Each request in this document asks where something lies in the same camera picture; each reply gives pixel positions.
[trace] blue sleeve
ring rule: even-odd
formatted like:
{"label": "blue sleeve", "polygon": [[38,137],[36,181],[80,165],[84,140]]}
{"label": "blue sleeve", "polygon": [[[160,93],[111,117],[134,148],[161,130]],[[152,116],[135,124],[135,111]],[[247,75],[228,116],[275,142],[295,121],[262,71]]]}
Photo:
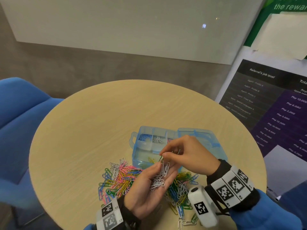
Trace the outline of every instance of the blue sleeve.
{"label": "blue sleeve", "polygon": [[229,211],[238,230],[302,230],[302,222],[297,216],[282,209],[261,190],[258,192],[260,200],[251,210]]}
{"label": "blue sleeve", "polygon": [[83,230],[92,230],[93,226],[94,226],[94,224],[89,224]]}

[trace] person's right hand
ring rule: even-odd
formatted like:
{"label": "person's right hand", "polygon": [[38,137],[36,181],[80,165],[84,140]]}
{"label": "person's right hand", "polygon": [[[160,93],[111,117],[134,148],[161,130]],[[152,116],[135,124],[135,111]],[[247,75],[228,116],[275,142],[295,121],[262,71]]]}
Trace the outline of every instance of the person's right hand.
{"label": "person's right hand", "polygon": [[159,155],[182,165],[191,172],[207,176],[213,174],[221,163],[194,136],[189,135],[173,139]]}

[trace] table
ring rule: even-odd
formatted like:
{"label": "table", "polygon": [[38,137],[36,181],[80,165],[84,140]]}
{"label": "table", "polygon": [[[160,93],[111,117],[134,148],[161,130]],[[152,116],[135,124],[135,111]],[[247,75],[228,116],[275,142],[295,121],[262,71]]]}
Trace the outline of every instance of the table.
{"label": "table", "polygon": [[[142,125],[212,130],[229,163],[250,177],[256,188],[266,191],[261,152],[248,130],[225,108],[177,85],[112,81],[62,101],[35,133],[29,155],[31,181],[42,206],[61,228],[78,230],[95,223],[102,204],[98,199],[101,175],[109,162],[122,157],[131,164],[128,140]],[[206,176],[199,176],[198,182],[206,185]],[[163,202],[162,209],[143,223],[146,229],[171,230],[177,229],[178,219]],[[199,223],[187,228],[203,229]],[[223,216],[219,228],[236,227],[230,217]]]}

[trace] blue plastic container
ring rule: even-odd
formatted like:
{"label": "blue plastic container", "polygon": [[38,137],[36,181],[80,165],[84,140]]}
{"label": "blue plastic container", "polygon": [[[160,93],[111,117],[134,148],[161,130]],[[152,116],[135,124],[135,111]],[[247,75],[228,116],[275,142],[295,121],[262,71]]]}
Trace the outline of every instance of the blue plastic container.
{"label": "blue plastic container", "polygon": [[159,127],[141,126],[138,133],[131,133],[129,139],[132,152],[132,165],[138,168],[146,169],[151,166],[149,158],[159,161],[161,156],[159,152],[171,140],[184,135],[193,135],[198,141],[208,149],[217,159],[227,160],[227,156],[215,137],[214,133],[204,129],[179,128],[177,131]]}

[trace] hand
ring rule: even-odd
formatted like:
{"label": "hand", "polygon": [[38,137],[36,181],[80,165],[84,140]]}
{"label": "hand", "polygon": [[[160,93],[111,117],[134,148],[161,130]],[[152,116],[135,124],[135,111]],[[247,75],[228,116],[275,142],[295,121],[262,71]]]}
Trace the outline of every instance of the hand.
{"label": "hand", "polygon": [[191,172],[207,176],[213,174],[221,163],[194,136],[189,135],[173,139],[159,155],[182,165]]}
{"label": "hand", "polygon": [[171,185],[178,174],[180,165],[175,163],[170,164],[169,171],[164,180],[164,186],[150,190],[152,178],[154,178],[161,171],[162,164],[160,162],[143,170],[142,173],[135,179],[129,192],[124,199],[124,205],[137,218],[143,219],[148,216],[160,203],[167,188]]}

